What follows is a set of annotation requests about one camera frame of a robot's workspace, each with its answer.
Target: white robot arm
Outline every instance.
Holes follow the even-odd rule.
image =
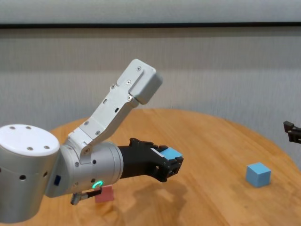
[[[129,112],[146,104],[162,84],[156,70],[135,59],[91,117],[61,146],[49,132],[28,125],[0,128],[0,222],[32,218],[43,195],[73,194],[71,204],[101,193],[120,178],[148,175],[166,182],[183,157],[167,146],[130,139],[129,146],[105,142]],[[172,158],[164,153],[172,152]]]

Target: light blue cube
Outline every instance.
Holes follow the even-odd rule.
[[[182,154],[177,152],[172,147],[165,149],[161,152],[161,154],[164,155],[167,160],[175,159],[176,157],[182,157]]]
[[[262,163],[248,165],[246,180],[254,187],[262,187],[270,184],[271,170]]]

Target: round wooden table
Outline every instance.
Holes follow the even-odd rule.
[[[63,142],[85,119],[53,134]],[[121,179],[115,200],[77,206],[71,195],[43,199],[31,226],[300,226],[301,174],[293,161],[263,136],[236,123],[179,110],[133,110],[110,138],[128,145],[135,137],[183,153],[178,173],[166,183],[148,176]],[[271,184],[245,181],[248,164],[262,162]]]

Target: green light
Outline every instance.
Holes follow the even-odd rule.
[[[100,187],[101,185],[103,185],[103,181],[99,180],[95,184],[93,184],[92,188],[95,189],[97,186]]]

